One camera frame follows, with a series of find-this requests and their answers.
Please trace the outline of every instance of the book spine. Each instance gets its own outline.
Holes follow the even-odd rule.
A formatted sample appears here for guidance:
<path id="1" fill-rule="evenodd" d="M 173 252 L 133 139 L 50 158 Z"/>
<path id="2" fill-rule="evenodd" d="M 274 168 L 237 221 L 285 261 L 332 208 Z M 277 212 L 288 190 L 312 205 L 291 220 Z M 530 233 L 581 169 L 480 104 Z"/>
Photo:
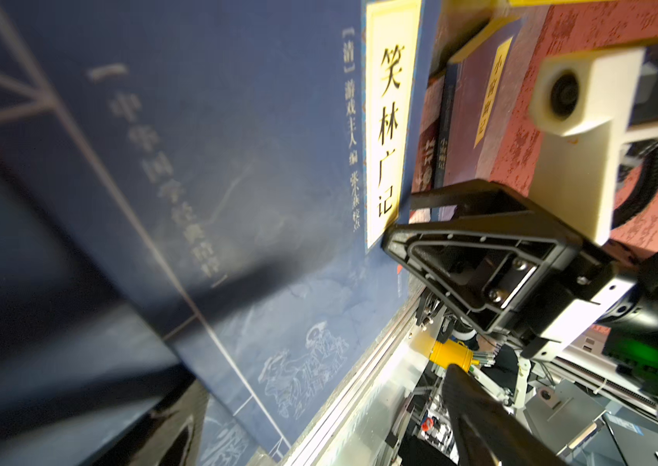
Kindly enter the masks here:
<path id="1" fill-rule="evenodd" d="M 443 99 L 440 107 L 440 126 L 436 144 L 435 163 L 433 164 L 433 189 L 443 187 L 446 179 L 446 158 L 448 153 L 448 136 L 451 132 L 451 117 L 454 110 L 454 94 L 458 81 L 459 63 L 452 63 L 446 68 L 446 81 L 443 84 Z M 430 212 L 430 221 L 439 221 L 440 208 Z"/>

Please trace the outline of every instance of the blue book cover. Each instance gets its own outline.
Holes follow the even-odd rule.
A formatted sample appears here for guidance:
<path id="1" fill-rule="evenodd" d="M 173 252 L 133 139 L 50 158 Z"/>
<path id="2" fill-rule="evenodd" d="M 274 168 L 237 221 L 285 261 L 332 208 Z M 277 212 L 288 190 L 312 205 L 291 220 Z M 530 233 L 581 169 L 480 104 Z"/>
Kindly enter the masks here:
<path id="1" fill-rule="evenodd" d="M 407 298 L 438 14 L 0 1 L 0 162 L 275 459 Z"/>
<path id="2" fill-rule="evenodd" d="M 197 466 L 246 466 L 257 452 L 257 443 L 236 422 L 233 415 L 213 397 L 207 400 L 207 411 L 197 442 Z"/>

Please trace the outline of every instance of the white border line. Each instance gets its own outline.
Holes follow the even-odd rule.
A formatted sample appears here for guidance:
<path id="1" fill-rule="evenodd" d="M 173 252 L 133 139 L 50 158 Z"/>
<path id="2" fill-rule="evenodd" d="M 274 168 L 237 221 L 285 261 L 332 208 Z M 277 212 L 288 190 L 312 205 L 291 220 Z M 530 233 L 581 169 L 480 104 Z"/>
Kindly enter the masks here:
<path id="1" fill-rule="evenodd" d="M 252 396 L 250 396 L 249 398 L 246 398 L 246 401 L 244 401 L 243 404 L 242 404 L 241 406 L 239 406 L 238 409 L 233 413 L 233 417 L 236 417 L 236 416 L 238 415 L 238 413 L 241 412 L 241 410 L 243 409 L 243 407 L 246 406 L 246 404 L 247 404 L 249 401 L 251 401 L 251 398 L 252 398 Z"/>
<path id="2" fill-rule="evenodd" d="M 275 443 L 275 446 L 273 446 L 267 454 L 270 456 L 274 455 L 275 452 L 280 449 L 280 443 L 282 443 L 282 439 L 278 440 L 278 443 Z"/>
<path id="3" fill-rule="evenodd" d="M 28 46 L 25 42 L 23 42 L 22 37 L 1 8 L 0 37 L 6 47 L 8 47 L 10 52 L 12 52 L 16 61 L 22 65 L 24 71 L 26 71 L 28 74 L 28 77 L 34 82 L 34 85 L 47 92 L 49 98 L 52 99 L 52 103 L 54 104 L 54 112 L 57 115 L 57 118 L 60 120 L 60 123 L 63 125 L 68 135 L 73 140 L 73 143 L 78 146 L 78 150 L 83 154 L 88 164 L 91 165 L 91 168 L 93 169 L 94 173 L 96 173 L 96 176 L 98 177 L 101 184 L 104 186 L 104 188 L 106 188 L 106 190 L 109 192 L 109 195 L 117 203 L 117 206 L 120 210 L 122 210 L 122 213 L 125 215 L 132 227 L 138 232 L 138 235 L 153 254 L 155 261 L 164 270 L 164 273 L 169 278 L 171 284 L 174 285 L 176 291 L 178 291 L 181 297 L 184 298 L 186 304 L 189 306 L 192 312 L 194 312 L 194 315 L 197 317 L 197 319 L 202 322 L 202 325 L 207 331 L 207 334 L 210 335 L 212 340 L 215 342 L 215 346 L 218 347 L 225 360 L 228 361 L 228 364 L 231 366 L 239 379 L 241 379 L 241 382 L 244 384 L 246 389 L 249 390 L 249 393 L 251 393 L 254 401 L 257 402 L 259 407 L 264 412 L 264 415 L 267 416 L 270 424 L 275 427 L 275 430 L 280 435 L 282 441 L 289 446 L 290 443 L 285 438 L 285 435 L 280 430 L 280 427 L 272 418 L 272 416 L 269 415 L 267 408 L 259 399 L 259 396 L 257 396 L 257 394 L 254 392 L 254 389 L 249 384 L 249 381 L 246 380 L 246 377 L 244 377 L 244 375 L 241 373 L 241 370 L 238 368 L 238 366 L 236 366 L 236 362 L 233 360 L 233 358 L 231 358 L 231 355 L 228 354 L 228 351 L 225 349 L 225 346 L 223 346 L 221 340 L 218 338 L 218 335 L 215 334 L 212 326 L 207 322 L 207 320 L 205 320 L 204 316 L 202 315 L 202 311 L 200 311 L 195 302 L 192 301 L 189 293 L 186 292 L 184 286 L 181 284 L 179 279 L 174 274 L 174 271 L 166 262 L 164 256 L 156 247 L 153 239 L 150 237 L 150 235 L 148 235 L 148 232 L 138 219 L 138 216 L 135 214 L 132 206 L 129 204 L 129 201 L 127 201 L 127 198 L 112 178 L 111 173 L 109 173 L 109 171 L 106 169 L 104 163 L 101 162 L 99 155 L 96 154 L 96 152 L 93 150 L 91 144 L 88 142 L 85 135 L 83 135 L 81 128 L 77 123 L 75 123 L 75 120 L 73 119 L 70 111 L 63 104 L 62 100 L 57 94 L 57 91 L 54 90 L 54 87 L 41 71 L 39 63 L 34 58 L 34 55 L 31 54 Z"/>
<path id="4" fill-rule="evenodd" d="M 190 324 L 190 322 L 196 320 L 197 316 L 192 314 L 186 321 L 178 324 L 174 330 L 171 330 L 170 332 L 166 333 L 166 335 L 163 336 L 163 340 L 166 341 L 179 333 L 180 330 L 184 329 L 187 325 Z"/>
<path id="5" fill-rule="evenodd" d="M 0 109 L 0 124 L 17 120 L 19 118 L 33 117 L 44 112 L 49 112 L 53 109 L 54 104 L 51 101 L 36 100 L 26 102 L 25 104 L 18 104 L 13 107 L 6 107 Z"/>

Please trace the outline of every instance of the white plastic part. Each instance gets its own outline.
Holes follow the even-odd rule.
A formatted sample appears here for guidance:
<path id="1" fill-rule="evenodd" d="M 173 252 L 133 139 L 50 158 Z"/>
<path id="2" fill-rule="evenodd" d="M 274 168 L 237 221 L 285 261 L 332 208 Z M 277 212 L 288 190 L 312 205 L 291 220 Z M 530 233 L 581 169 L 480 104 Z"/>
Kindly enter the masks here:
<path id="1" fill-rule="evenodd" d="M 474 329 L 472 329 L 470 332 L 459 332 L 456 330 L 452 330 L 451 336 L 459 341 L 469 341 L 473 339 L 473 337 L 477 336 L 477 331 Z"/>
<path id="2" fill-rule="evenodd" d="M 505 390 L 494 380 L 490 379 L 487 374 L 483 373 L 480 368 L 473 365 L 469 368 L 469 373 L 480 383 L 480 385 L 482 385 L 482 388 L 484 388 L 484 390 L 497 401 L 504 403 L 510 398 Z"/>
<path id="3" fill-rule="evenodd" d="M 598 245 L 611 232 L 620 147 L 627 142 L 643 58 L 642 47 L 550 57 L 529 106 L 544 133 L 529 198 Z M 550 98 L 566 74 L 576 77 L 579 93 L 574 111 L 560 117 Z M 640 129 L 635 135 L 647 130 Z"/>
<path id="4" fill-rule="evenodd" d="M 630 126 L 627 128 L 627 132 L 624 133 L 625 143 L 644 141 L 646 139 L 658 139 L 658 121 Z"/>
<path id="5" fill-rule="evenodd" d="M 526 405 L 526 391 L 528 390 L 528 375 L 531 374 L 531 361 L 518 355 L 518 378 L 515 380 L 515 394 L 513 395 L 513 408 L 522 409 Z"/>

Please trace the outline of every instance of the chinese characters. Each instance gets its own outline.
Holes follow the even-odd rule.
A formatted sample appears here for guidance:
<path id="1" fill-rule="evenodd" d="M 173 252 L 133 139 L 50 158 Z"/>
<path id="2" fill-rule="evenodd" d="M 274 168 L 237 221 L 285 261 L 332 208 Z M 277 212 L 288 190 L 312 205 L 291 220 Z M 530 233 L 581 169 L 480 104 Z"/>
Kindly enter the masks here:
<path id="1" fill-rule="evenodd" d="M 446 158 L 448 154 L 448 138 L 441 139 L 440 151 L 438 152 L 438 170 L 446 169 Z"/>
<path id="2" fill-rule="evenodd" d="M 423 138 L 420 135 L 420 150 L 422 151 L 422 165 L 419 173 L 416 173 L 412 192 L 427 191 L 433 181 L 433 156 L 435 155 L 435 138 Z"/>
<path id="3" fill-rule="evenodd" d="M 378 163 L 378 192 L 380 193 L 378 196 L 379 218 L 389 213 L 394 207 L 394 198 L 392 197 L 394 195 L 394 184 L 392 180 L 384 178 L 383 163 L 396 153 L 395 146 L 397 144 L 395 143 L 399 140 L 399 138 L 397 138 L 397 141 L 394 140 L 394 130 L 399 127 L 399 122 L 397 121 L 399 106 L 396 104 L 396 93 L 402 79 L 400 77 L 402 68 L 399 66 L 402 51 L 404 51 L 403 45 L 394 44 L 392 47 L 387 47 L 383 51 L 383 58 L 380 62 L 380 66 L 383 68 L 384 79 L 388 78 L 386 88 L 383 90 L 381 97 L 384 97 L 389 92 L 389 88 L 391 88 L 392 94 L 389 97 L 391 106 L 383 105 L 379 122 L 378 140 L 381 145 L 381 154 L 385 154 L 381 156 Z"/>
<path id="4" fill-rule="evenodd" d="M 483 139 L 484 133 L 487 129 L 487 123 L 489 122 L 489 116 L 492 113 L 492 107 L 494 107 L 494 96 L 498 91 L 498 85 L 500 84 L 500 77 L 503 73 L 503 68 L 505 66 L 505 59 L 508 56 L 508 50 L 510 49 L 510 43 L 512 42 L 512 37 L 501 43 L 498 46 L 498 50 L 494 53 L 494 62 L 492 63 L 492 72 L 489 75 L 489 82 L 487 83 L 487 93 L 484 97 L 484 103 L 482 104 L 482 115 L 479 118 L 479 125 L 477 126 L 477 136 L 474 138 L 473 146 L 476 147 L 477 144 Z"/>
<path id="5" fill-rule="evenodd" d="M 355 70 L 354 36 L 354 28 L 347 28 L 342 31 L 345 73 Z M 357 141 L 355 140 L 355 130 L 357 129 L 357 125 L 355 122 L 356 107 L 354 78 L 345 81 L 345 107 L 347 108 L 346 117 L 348 118 L 348 126 L 350 130 L 349 162 L 350 169 L 353 170 L 350 174 L 350 187 L 352 189 L 352 230 L 358 231 L 360 228 L 360 171 L 356 169 L 358 158 Z"/>
<path id="6" fill-rule="evenodd" d="M 144 154 L 140 159 L 140 166 L 148 181 L 157 188 L 157 197 L 170 206 L 171 219 L 181 230 L 190 256 L 208 279 L 215 278 L 220 275 L 218 256 L 202 223 L 185 199 L 185 186 L 174 178 L 174 167 L 166 152 L 160 148 L 161 139 L 156 129 L 151 125 L 138 123 L 142 108 L 140 98 L 130 92 L 116 92 L 114 98 L 109 101 L 112 115 L 124 118 L 129 123 L 128 140 Z M 226 277 L 227 275 L 220 276 L 213 286 L 222 283 Z"/>

